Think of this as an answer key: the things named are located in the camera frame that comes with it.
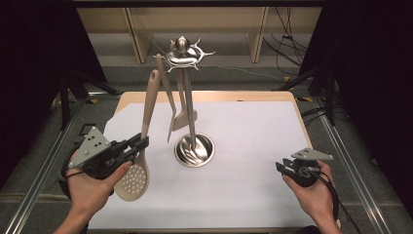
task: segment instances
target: spatula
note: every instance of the spatula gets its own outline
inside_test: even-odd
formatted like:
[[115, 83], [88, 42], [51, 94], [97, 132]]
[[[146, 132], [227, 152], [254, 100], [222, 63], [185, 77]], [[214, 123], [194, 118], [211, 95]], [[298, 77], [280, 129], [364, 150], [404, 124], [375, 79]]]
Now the spatula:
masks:
[[156, 63], [158, 64], [158, 71], [159, 71], [159, 74], [161, 75], [161, 81], [165, 87], [165, 92], [167, 92], [170, 108], [172, 108], [172, 118], [170, 119], [169, 132], [168, 132], [168, 142], [169, 142], [170, 134], [172, 132], [173, 120], [176, 115], [176, 107], [175, 107], [175, 102], [173, 100], [172, 87], [170, 86], [167, 71], [165, 70], [165, 63], [162, 60], [161, 55], [159, 54], [156, 55]]
[[[183, 83], [182, 83], [182, 81], [183, 81], [183, 69], [184, 68], [181, 68], [181, 67], [176, 67], [175, 68], [176, 85], [178, 87], [179, 98], [180, 98], [180, 102], [181, 102], [181, 112], [173, 120], [173, 126], [172, 126], [173, 131], [182, 129], [183, 127], [185, 127], [189, 124], [186, 100], [185, 100], [185, 96], [183, 94]], [[193, 112], [193, 118], [194, 118], [194, 121], [196, 121], [197, 118], [198, 118], [198, 112], [195, 109], [194, 109], [194, 112]]]

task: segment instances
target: black cable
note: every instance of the black cable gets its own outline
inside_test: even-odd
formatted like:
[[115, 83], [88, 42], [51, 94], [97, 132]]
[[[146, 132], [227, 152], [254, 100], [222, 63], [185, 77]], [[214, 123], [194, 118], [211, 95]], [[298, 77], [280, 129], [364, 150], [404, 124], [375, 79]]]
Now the black cable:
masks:
[[334, 219], [337, 220], [338, 218], [338, 206], [340, 206], [343, 209], [343, 212], [346, 214], [346, 216], [349, 218], [350, 222], [352, 223], [353, 227], [356, 229], [358, 234], [361, 234], [360, 229], [358, 228], [357, 224], [355, 223], [355, 221], [353, 220], [352, 216], [350, 215], [350, 213], [347, 211], [347, 209], [344, 207], [343, 203], [341, 203], [340, 199], [338, 198], [338, 194], [336, 189], [334, 188], [331, 179], [328, 177], [328, 175], [326, 175], [325, 173], [322, 173], [323, 175], [325, 175], [328, 179], [328, 181], [321, 177], [320, 175], [317, 175], [314, 172], [309, 171], [309, 173], [313, 176], [315, 176], [316, 178], [318, 178], [319, 180], [321, 180], [325, 186], [327, 186], [328, 190], [331, 193], [331, 197], [333, 199], [333, 216]]
[[[292, 46], [290, 46], [290, 45], [288, 45], [288, 44], [285, 44], [285, 43], [281, 42], [280, 40], [278, 40], [278, 39], [273, 35], [273, 33], [271, 33], [270, 35], [271, 35], [271, 37], [272, 37], [276, 42], [278, 42], [279, 44], [282, 44], [282, 45], [285, 46], [285, 47], [289, 47], [289, 48], [294, 49], [294, 47], [292, 47]], [[306, 53], [306, 51], [303, 50], [303, 49], [297, 48], [297, 50]]]
[[285, 38], [285, 39], [288, 39], [288, 40], [291, 41], [292, 47], [293, 47], [293, 49], [294, 49], [294, 53], [295, 53], [295, 55], [297, 56], [297, 59], [299, 60], [299, 62], [301, 63], [300, 58], [302, 59], [303, 57], [302, 57], [301, 54], [298, 52], [298, 49], [297, 49], [297, 47], [295, 46], [295, 44], [299, 44], [299, 43], [296, 42], [296, 41], [294, 40], [294, 38], [292, 37], [291, 20], [290, 20], [290, 18], [291, 18], [291, 8], [290, 8], [290, 7], [287, 7], [286, 9], [287, 9], [287, 23], [284, 24], [284, 22], [283, 22], [283, 20], [282, 20], [282, 17], [281, 17], [281, 14], [280, 14], [280, 12], [279, 12], [279, 9], [276, 7], [277, 15], [279, 16], [279, 19], [280, 19], [280, 21], [282, 22], [282, 27], [283, 27], [283, 29], [284, 29], [284, 35], [282, 36], [282, 39]]
[[323, 116], [323, 115], [326, 115], [326, 114], [327, 114], [327, 113], [322, 112], [321, 114], [317, 115], [316, 117], [314, 117], [314, 118], [312, 118], [312, 119], [307, 120], [306, 122], [304, 122], [304, 125], [307, 127], [307, 126], [309, 126], [309, 125], [313, 122], [313, 120], [315, 120], [315, 119], [317, 119], [317, 118], [319, 118], [319, 117], [321, 117], [321, 116]]
[[283, 52], [281, 52], [279, 49], [276, 49], [275, 47], [273, 47], [270, 43], [267, 42], [267, 40], [265, 38], [262, 39], [274, 52], [276, 52], [277, 54], [280, 54], [281, 56], [283, 56], [285, 59], [291, 61], [292, 63], [294, 63], [297, 66], [300, 66], [300, 63], [298, 63], [297, 61], [293, 60], [292, 58], [290, 58], [289, 56], [287, 56], [286, 54], [284, 54]]

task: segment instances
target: metal frame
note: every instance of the metal frame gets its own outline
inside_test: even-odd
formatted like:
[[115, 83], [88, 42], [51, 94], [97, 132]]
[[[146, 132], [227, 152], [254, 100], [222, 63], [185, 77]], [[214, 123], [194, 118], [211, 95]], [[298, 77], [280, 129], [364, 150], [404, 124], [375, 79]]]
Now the metal frame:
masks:
[[73, 110], [72, 110], [72, 118], [67, 123], [66, 128], [60, 131], [58, 134], [52, 149], [50, 150], [48, 156], [45, 159], [39, 173], [34, 178], [33, 183], [31, 184], [28, 192], [25, 194], [19, 208], [13, 215], [12, 219], [9, 222], [8, 228], [6, 233], [20, 233], [22, 228], [24, 227], [27, 219], [33, 210], [33, 207], [36, 203], [36, 200], [41, 192], [44, 184], [46, 183], [55, 163], [58, 154], [67, 139], [68, 134], [72, 130], [73, 123], [76, 120], [77, 115], [79, 114], [80, 110], [82, 109], [83, 105], [85, 104], [85, 100], [77, 100]]
[[[317, 107], [323, 106], [319, 97], [314, 97], [314, 101]], [[355, 189], [361, 204], [364, 206], [364, 209], [370, 218], [370, 222], [376, 230], [376, 233], [392, 233], [390, 226], [387, 224], [382, 211], [358, 172], [352, 156], [349, 154], [349, 151], [347, 151], [346, 145], [340, 138], [336, 128], [329, 124], [328, 119], [325, 116], [321, 116], [320, 118], [329, 138], [331, 139], [331, 142], [334, 145], [334, 148], [337, 151], [337, 157], [340, 158], [340, 161], [343, 164], [343, 167], [353, 184], [353, 188]]]

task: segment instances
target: hand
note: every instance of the hand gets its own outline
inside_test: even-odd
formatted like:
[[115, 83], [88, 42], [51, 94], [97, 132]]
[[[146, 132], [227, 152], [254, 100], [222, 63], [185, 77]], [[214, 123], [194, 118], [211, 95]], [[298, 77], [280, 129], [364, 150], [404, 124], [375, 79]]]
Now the hand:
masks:
[[[330, 179], [335, 187], [330, 167], [322, 161], [318, 162], [320, 171], [325, 173], [328, 178], [323, 174], [320, 176], [326, 180]], [[318, 179], [310, 187], [301, 187], [287, 175], [283, 175], [282, 179], [294, 192], [301, 208], [313, 219], [321, 233], [341, 233], [333, 217], [331, 193], [322, 181]]]
[[[104, 207], [115, 184], [128, 172], [131, 162], [119, 167], [110, 177], [99, 180], [86, 174], [78, 174], [67, 179], [72, 206], [63, 224], [55, 233], [80, 233], [89, 220]], [[81, 172], [69, 169], [67, 175]]]

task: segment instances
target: white paper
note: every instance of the white paper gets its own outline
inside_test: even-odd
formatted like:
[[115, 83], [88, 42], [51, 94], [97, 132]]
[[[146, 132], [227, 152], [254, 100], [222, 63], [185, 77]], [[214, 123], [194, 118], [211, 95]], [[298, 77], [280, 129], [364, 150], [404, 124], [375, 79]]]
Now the white paper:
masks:
[[[116, 193], [90, 229], [271, 228], [314, 224], [282, 181], [276, 162], [308, 146], [290, 101], [195, 102], [197, 133], [215, 143], [212, 160], [186, 168], [174, 157], [188, 127], [172, 132], [171, 109], [157, 103], [149, 128], [149, 186], [137, 201]], [[108, 121], [109, 140], [140, 133], [143, 104], [129, 104]]]

